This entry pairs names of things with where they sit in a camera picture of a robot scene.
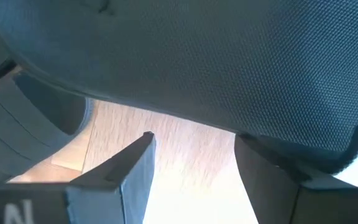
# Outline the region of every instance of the wooden floor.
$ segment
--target wooden floor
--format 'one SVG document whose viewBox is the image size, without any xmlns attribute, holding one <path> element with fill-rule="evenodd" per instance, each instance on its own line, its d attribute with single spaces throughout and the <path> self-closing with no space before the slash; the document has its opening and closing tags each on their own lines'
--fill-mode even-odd
<svg viewBox="0 0 358 224">
<path fill-rule="evenodd" d="M 155 133 L 155 175 L 144 223 L 257 223 L 234 158 L 234 134 L 98 101 L 73 142 L 14 182 L 66 182 Z"/>
</svg>

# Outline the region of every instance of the black mesh cushion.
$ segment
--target black mesh cushion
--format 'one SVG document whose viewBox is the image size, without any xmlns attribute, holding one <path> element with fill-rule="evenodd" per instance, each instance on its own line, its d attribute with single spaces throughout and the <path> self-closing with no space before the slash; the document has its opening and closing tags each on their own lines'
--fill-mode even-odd
<svg viewBox="0 0 358 224">
<path fill-rule="evenodd" d="M 333 157 L 358 125 L 358 0 L 0 0 L 0 33 L 95 98 Z"/>
</svg>

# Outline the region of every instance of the floor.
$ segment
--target floor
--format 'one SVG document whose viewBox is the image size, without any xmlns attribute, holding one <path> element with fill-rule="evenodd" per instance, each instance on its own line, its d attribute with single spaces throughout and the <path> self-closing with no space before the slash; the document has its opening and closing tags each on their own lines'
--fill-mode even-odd
<svg viewBox="0 0 358 224">
<path fill-rule="evenodd" d="M 145 131 L 155 133 L 155 175 L 144 223 L 257 223 L 234 158 L 234 134 L 165 114 L 96 102 L 88 127 L 13 182 L 66 182 Z"/>
</svg>

